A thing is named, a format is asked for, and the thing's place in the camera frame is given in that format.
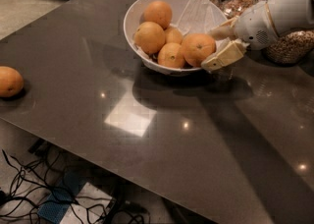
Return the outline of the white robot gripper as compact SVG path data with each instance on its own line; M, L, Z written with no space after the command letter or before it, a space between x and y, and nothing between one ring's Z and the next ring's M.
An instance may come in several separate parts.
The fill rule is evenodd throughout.
M246 9L238 18L233 17L212 28L208 34L215 40L224 39L216 52L201 63L201 68L209 72L230 66L240 60L248 44L252 50L261 50L279 38L266 1Z

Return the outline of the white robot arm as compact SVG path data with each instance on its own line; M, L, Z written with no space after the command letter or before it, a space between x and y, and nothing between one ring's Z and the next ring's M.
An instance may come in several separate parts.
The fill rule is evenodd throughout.
M313 15L314 0L260 1L209 31L222 44L201 67L219 70L241 59L248 48L261 50L293 31L314 28Z

